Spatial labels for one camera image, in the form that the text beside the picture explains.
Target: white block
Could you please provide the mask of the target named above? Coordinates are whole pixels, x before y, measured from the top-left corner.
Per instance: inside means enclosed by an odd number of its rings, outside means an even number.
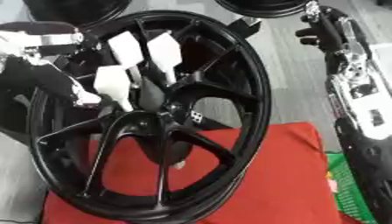
[[[181,46],[169,33],[164,33],[148,43],[150,55],[159,69],[166,73],[168,84],[176,82],[174,67],[182,63]]]
[[[134,67],[144,60],[139,42],[129,31],[111,38],[108,44],[115,58],[125,69]]]
[[[94,88],[99,94],[108,95],[126,111],[133,110],[130,104],[130,78],[122,66],[101,66],[95,76]]]

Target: gray floor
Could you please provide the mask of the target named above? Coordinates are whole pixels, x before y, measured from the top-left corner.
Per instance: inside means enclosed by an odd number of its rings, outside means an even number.
[[[356,18],[374,44],[392,42],[392,11],[375,5],[375,0],[321,0],[338,7]],[[194,11],[229,24],[239,16],[218,6],[213,0],[134,0],[126,13],[146,10]],[[27,20],[22,0],[0,0],[0,23]],[[333,119],[324,90],[325,65],[323,55],[315,48],[301,46],[294,32],[306,27],[299,15],[264,20],[262,31],[249,39],[269,72],[273,87],[272,123],[313,123],[320,132],[327,151],[338,151]],[[229,103],[206,110],[215,117],[224,113],[221,121],[238,126],[239,122]],[[40,209],[43,183],[34,171],[27,148],[0,135],[0,220],[32,220]]]

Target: wheel rim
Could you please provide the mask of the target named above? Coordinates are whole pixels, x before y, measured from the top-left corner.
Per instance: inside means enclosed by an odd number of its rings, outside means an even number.
[[[171,87],[159,85],[159,79],[154,79],[153,75],[150,77],[151,71],[156,71],[147,60],[142,74],[148,74],[146,76],[151,83],[156,83],[165,96],[162,105],[154,111],[139,106],[131,113],[113,109],[108,115],[99,117],[99,109],[68,108],[44,93],[37,92],[30,114],[31,154],[48,185],[64,200],[87,213],[109,219],[155,223],[171,223],[173,219],[185,221],[189,217],[197,219],[211,212],[212,204],[216,205],[214,199],[221,196],[243,174],[257,152],[270,119],[270,85],[267,74],[262,62],[244,39],[232,33],[224,24],[208,17],[188,12],[150,11],[119,18],[95,27],[91,32],[101,40],[107,40],[124,30],[132,31],[142,44],[149,35],[154,35],[157,31],[171,30],[173,37],[182,45],[193,39],[212,49],[210,52],[213,57],[198,65],[187,61],[185,53],[185,62],[178,67],[178,73],[189,74]],[[79,56],[70,57],[70,61],[80,63],[77,60]],[[100,63],[102,60],[95,58],[92,61]],[[88,63],[84,64],[87,65],[84,67],[86,69],[78,66],[74,70],[69,66],[72,63],[64,68],[71,70],[76,79],[87,89],[94,91],[91,87],[94,76],[89,71],[94,66]],[[215,76],[211,78],[211,74],[222,69],[220,65],[230,65],[229,70],[241,72],[247,81],[239,80],[239,76],[230,76],[235,85],[228,85],[224,79],[220,81]],[[229,99],[239,111],[242,129],[231,150],[186,125],[196,101],[208,96]],[[67,116],[77,117],[76,121],[69,118],[72,121],[67,123]],[[144,125],[146,127],[140,127],[141,120],[147,123]],[[81,173],[74,161],[65,168],[59,162],[61,158],[53,160],[56,150],[60,151],[57,154],[62,155],[61,145],[69,142],[69,138],[102,132],[97,154],[100,157],[95,158],[87,175]],[[158,156],[160,163],[155,196],[121,195],[102,185],[105,162],[117,141],[124,137],[154,141],[159,146],[155,148],[162,149]],[[168,155],[168,151],[172,149],[171,144],[176,141],[204,148],[215,155],[220,164],[195,184],[169,192],[169,157],[164,155]],[[186,158],[188,151],[182,153]]]
[[[76,26],[90,27],[116,18],[130,5],[131,0],[116,0],[111,3],[98,2],[91,5],[88,1],[32,1],[24,0],[31,16],[38,21],[61,21]]]
[[[216,0],[229,11],[255,18],[281,18],[299,13],[309,0]]]

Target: red fabric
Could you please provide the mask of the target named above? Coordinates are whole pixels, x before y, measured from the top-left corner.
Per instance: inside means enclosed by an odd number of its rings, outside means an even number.
[[[343,224],[361,224],[360,221],[343,213],[340,213],[340,218]]]
[[[228,148],[238,136],[237,130],[203,133]],[[183,170],[171,169],[171,189],[187,186],[216,163],[204,150],[193,149]],[[103,179],[111,190],[145,195],[154,193],[156,174],[157,167],[137,149],[135,142],[124,140],[110,158]],[[45,203],[44,223],[123,224],[78,211],[52,193]],[[342,223],[326,181],[326,157],[318,133],[309,123],[271,125],[261,151],[233,198],[199,222],[232,223]]]

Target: metal part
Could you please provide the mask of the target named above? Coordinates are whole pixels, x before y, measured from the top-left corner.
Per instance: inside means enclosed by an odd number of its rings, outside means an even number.
[[[317,23],[319,21],[319,15],[321,13],[320,5],[318,1],[310,1],[305,6],[305,14],[311,23]]]
[[[5,61],[7,60],[6,55],[0,54],[0,74],[4,71],[5,69]]]
[[[262,20],[258,17],[242,17],[235,20],[228,27],[233,32],[236,32],[247,39],[260,31]]]
[[[79,45],[84,40],[82,33],[29,35],[23,31],[0,31],[0,37],[11,45],[23,48],[38,46]]]
[[[358,40],[353,22],[351,18],[342,17],[336,24],[341,27],[346,42],[338,73],[332,74],[327,85],[332,87],[332,106],[338,118],[349,117],[365,137],[386,139],[392,136],[391,93],[382,78],[382,70]]]
[[[191,118],[192,118],[192,120],[193,120],[194,123],[200,124],[200,123],[203,122],[204,116],[203,116],[203,114],[201,114],[201,113],[196,112],[196,111],[193,110],[193,111],[191,112]]]
[[[176,170],[182,170],[182,169],[184,169],[184,167],[186,167],[186,161],[181,161],[181,162],[176,163],[172,166],[172,168],[174,168]]]

